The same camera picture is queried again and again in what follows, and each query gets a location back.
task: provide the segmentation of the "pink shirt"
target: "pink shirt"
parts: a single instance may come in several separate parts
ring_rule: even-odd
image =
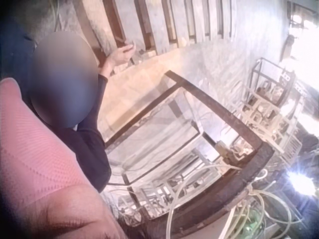
[[[60,189],[89,185],[75,154],[23,103],[17,82],[0,83],[0,184],[14,212]]]

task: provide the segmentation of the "wooden pallet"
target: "wooden pallet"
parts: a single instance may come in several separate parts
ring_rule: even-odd
[[[176,48],[212,41],[219,35],[234,39],[236,1],[61,0],[60,18],[62,24],[68,25],[69,18],[78,17],[78,21],[72,21],[76,24],[67,29],[80,34],[90,44],[86,39],[88,31],[82,31],[88,25],[104,58],[124,42],[134,41],[138,49],[134,64],[139,64]],[[119,66],[115,73],[131,65]]]

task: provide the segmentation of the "black long-sleeve shirt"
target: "black long-sleeve shirt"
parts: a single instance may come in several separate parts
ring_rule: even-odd
[[[101,192],[111,177],[103,138],[97,128],[98,114],[104,95],[107,78],[99,75],[96,101],[90,113],[82,120],[77,130],[71,128],[49,128],[76,155],[76,159],[91,184]]]

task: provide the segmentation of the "wooden beam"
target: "wooden beam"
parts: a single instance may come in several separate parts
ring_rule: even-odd
[[[134,0],[114,0],[124,40],[134,41],[139,50],[145,51],[144,38]]]
[[[217,0],[208,0],[209,39],[218,35]]]
[[[205,41],[205,25],[203,16],[202,0],[192,0],[194,21],[195,21],[195,40],[196,43]]]
[[[165,21],[167,25],[168,37],[170,40],[176,40],[176,31],[174,26],[173,13],[170,0],[162,0]]]
[[[185,0],[188,32],[190,36],[195,36],[195,23],[192,0]]]
[[[178,47],[189,46],[187,18],[184,0],[171,1]]]
[[[101,0],[82,0],[91,27],[106,55],[117,48],[115,39]]]
[[[146,0],[157,55],[169,51],[169,40],[161,0]]]
[[[230,26],[231,26],[231,10],[230,0],[222,0],[223,11],[223,38],[230,38]]]

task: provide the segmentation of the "bright light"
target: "bright light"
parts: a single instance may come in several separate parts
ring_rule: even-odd
[[[313,181],[303,174],[297,174],[289,172],[289,179],[294,187],[294,189],[304,195],[314,195],[316,192],[315,185]]]

